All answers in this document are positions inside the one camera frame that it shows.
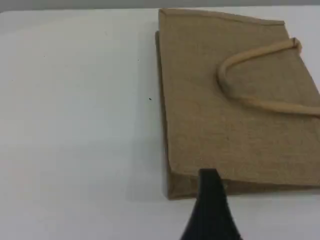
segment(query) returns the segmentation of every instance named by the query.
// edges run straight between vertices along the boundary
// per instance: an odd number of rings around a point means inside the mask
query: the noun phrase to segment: white table
[[[281,19],[320,87],[320,7]],[[178,240],[194,200],[163,194],[156,9],[0,14],[0,239]],[[320,194],[229,197],[245,240],[318,240]]]

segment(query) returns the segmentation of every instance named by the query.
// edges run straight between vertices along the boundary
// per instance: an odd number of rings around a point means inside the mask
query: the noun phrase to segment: burlap bag
[[[320,186],[320,96],[283,21],[159,10],[168,197]]]

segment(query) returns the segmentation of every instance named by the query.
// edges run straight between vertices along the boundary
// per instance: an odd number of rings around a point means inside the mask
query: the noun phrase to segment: jute bag
[[[320,186],[320,96],[283,21],[160,9],[168,197]]]

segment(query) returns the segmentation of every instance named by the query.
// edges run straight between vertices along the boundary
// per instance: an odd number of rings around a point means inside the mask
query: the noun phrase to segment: bag handle
[[[241,104],[244,104],[246,106],[256,107],[262,110],[272,111],[276,113],[320,117],[320,107],[305,106],[301,104],[286,103],[280,101],[264,101],[253,96],[236,95],[233,93],[226,81],[228,68],[235,64],[253,58],[261,57],[263,55],[273,54],[282,50],[294,48],[297,48],[299,53],[302,50],[302,45],[300,41],[295,37],[268,46],[262,46],[232,55],[231,57],[227,58],[224,62],[222,62],[222,64],[217,69],[217,82],[221,88],[221,91],[229,99],[240,102]]]

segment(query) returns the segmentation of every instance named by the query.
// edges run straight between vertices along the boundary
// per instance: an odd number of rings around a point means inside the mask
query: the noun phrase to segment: black object
[[[241,240],[216,169],[199,171],[199,191],[181,240]]]

